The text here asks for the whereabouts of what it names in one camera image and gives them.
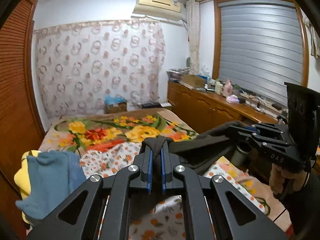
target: small box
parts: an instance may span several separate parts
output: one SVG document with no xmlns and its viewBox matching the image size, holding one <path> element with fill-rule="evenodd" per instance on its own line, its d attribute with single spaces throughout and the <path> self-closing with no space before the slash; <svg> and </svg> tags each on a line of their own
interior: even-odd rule
<svg viewBox="0 0 320 240">
<path fill-rule="evenodd" d="M 114 105 L 105 105 L 104 107 L 105 114 L 115 114 L 125 111 L 127 111 L 127 102 Z"/>
<path fill-rule="evenodd" d="M 182 81 L 194 88 L 204 87 L 205 84 L 205 80 L 203 78 L 189 74 L 183 75 Z"/>
</svg>

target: floral blanket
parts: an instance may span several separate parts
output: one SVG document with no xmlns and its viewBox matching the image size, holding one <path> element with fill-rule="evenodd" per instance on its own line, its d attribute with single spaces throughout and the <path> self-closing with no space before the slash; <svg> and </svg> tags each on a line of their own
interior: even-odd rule
<svg viewBox="0 0 320 240">
<path fill-rule="evenodd" d="M 68 150 L 82 156 L 88 150 L 105 152 L 118 143 L 141 143 L 147 137 L 159 135 L 183 141 L 198 134 L 173 112 L 152 108 L 83 118 L 64 117 L 51 126 L 39 150 Z"/>
<path fill-rule="evenodd" d="M 139 153 L 140 143 L 145 138 L 155 138 L 159 135 L 182 141 L 191 140 L 198 134 L 171 111 L 153 108 L 83 118 L 64 117 L 51 126 L 39 150 L 73 151 L 81 156 L 80 164 L 87 178 L 93 174 L 107 177 L 132 164 L 135 155 Z M 212 165 L 205 176 L 212 177 L 215 174 L 228 179 L 269 217 L 273 218 L 283 210 L 279 201 L 272 197 L 267 185 L 249 177 L 224 157 Z M 263 186 L 268 187 L 269 191 L 259 190 Z M 275 205 L 281 206 L 273 208 L 272 201 L 277 202 Z M 180 197 L 168 198 L 130 226 L 129 239 L 182 240 L 185 238 L 182 214 Z M 285 231 L 290 225 L 290 220 L 287 215 L 282 216 L 281 220 L 279 218 L 277 224 Z"/>
</svg>

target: gloved hand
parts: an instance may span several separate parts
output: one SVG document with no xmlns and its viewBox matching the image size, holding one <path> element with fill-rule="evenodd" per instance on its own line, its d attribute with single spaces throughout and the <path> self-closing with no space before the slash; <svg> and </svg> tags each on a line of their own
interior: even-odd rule
<svg viewBox="0 0 320 240">
<path fill-rule="evenodd" d="M 292 190 L 289 191 L 290 194 L 302 189 L 304 184 L 308 182 L 308 178 L 306 179 L 306 176 L 309 177 L 309 175 L 304 170 L 302 170 L 300 173 L 291 173 L 285 169 L 282 169 L 278 165 L 272 164 L 269 185 L 271 190 L 275 194 L 278 194 L 282 193 L 283 191 L 283 183 L 285 179 L 294 179 Z"/>
</svg>

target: metal screw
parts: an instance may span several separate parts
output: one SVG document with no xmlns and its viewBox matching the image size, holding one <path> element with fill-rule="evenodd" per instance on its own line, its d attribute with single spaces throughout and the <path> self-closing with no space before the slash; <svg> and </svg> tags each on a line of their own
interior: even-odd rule
<svg viewBox="0 0 320 240">
<path fill-rule="evenodd" d="M 91 182 L 98 182 L 100 180 L 100 176 L 99 175 L 92 175 L 90 177 Z"/>
<path fill-rule="evenodd" d="M 138 169 L 138 166 L 137 165 L 130 165 L 129 167 L 128 167 L 128 170 L 129 171 L 136 171 Z"/>
<path fill-rule="evenodd" d="M 213 180 L 214 180 L 214 182 L 216 182 L 216 183 L 221 183 L 221 182 L 223 182 L 223 177 L 222 177 L 221 175 L 215 175 L 215 176 L 213 177 Z"/>
<path fill-rule="evenodd" d="M 184 167 L 184 166 L 182 166 L 182 165 L 178 165 L 178 166 L 176 166 L 176 171 L 177 172 L 183 172 L 183 171 L 185 171 L 186 170 L 186 168 Z"/>
</svg>

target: gray roller blind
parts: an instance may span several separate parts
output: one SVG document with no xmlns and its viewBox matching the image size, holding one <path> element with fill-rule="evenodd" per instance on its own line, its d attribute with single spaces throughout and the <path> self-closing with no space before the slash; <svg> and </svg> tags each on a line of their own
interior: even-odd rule
<svg viewBox="0 0 320 240">
<path fill-rule="evenodd" d="M 300 84 L 302 79 L 302 39 L 294 4 L 236 0 L 219 7 L 219 78 L 286 106 L 284 82 Z"/>
</svg>

